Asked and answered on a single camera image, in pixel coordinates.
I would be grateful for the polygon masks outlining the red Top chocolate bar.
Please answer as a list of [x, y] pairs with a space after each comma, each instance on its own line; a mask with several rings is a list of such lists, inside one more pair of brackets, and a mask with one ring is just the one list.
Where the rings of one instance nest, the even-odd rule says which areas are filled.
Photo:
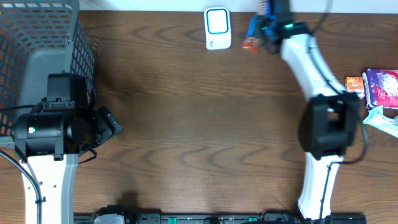
[[246, 38], [242, 42], [242, 48], [251, 53], [258, 53], [260, 46], [266, 43], [266, 29], [269, 26], [269, 0], [261, 0], [259, 10], [252, 16]]

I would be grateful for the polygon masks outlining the small orange tissue pack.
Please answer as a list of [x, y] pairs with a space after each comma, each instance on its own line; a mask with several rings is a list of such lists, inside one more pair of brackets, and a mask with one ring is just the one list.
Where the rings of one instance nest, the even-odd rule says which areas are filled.
[[365, 97], [364, 81], [362, 77], [346, 77], [345, 88], [350, 93], [356, 93], [359, 99]]

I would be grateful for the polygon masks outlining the red purple sanitary pad pack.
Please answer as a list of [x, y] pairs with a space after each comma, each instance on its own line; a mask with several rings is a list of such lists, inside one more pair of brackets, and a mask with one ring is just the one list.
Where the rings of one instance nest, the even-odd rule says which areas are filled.
[[366, 108], [397, 109], [397, 70], [367, 69], [363, 74]]

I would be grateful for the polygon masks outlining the teal green wipes pack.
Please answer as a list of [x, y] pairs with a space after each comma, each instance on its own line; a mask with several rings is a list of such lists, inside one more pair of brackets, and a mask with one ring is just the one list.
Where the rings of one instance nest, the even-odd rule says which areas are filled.
[[384, 116], [383, 106], [377, 106], [371, 109], [363, 123], [384, 131], [395, 138], [398, 137], [397, 116], [394, 118], [388, 118], [387, 116]]

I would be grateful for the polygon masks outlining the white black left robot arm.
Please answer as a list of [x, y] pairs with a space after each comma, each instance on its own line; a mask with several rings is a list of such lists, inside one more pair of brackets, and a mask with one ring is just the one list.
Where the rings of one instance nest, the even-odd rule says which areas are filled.
[[89, 78], [51, 74], [45, 99], [13, 125], [26, 223], [74, 222], [79, 157], [88, 151], [95, 154], [97, 147], [123, 129], [107, 107], [95, 108], [96, 97]]

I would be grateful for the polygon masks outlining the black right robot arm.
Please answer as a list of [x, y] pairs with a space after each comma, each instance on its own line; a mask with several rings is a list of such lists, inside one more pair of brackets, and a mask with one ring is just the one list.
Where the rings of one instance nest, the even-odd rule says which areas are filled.
[[298, 140], [305, 153], [302, 192], [297, 201], [301, 223], [343, 223], [333, 218], [331, 196], [346, 150], [353, 144], [359, 98], [336, 79], [318, 49], [315, 31], [295, 20], [289, 1], [264, 0], [252, 17], [245, 49], [263, 46], [290, 67], [305, 101]]

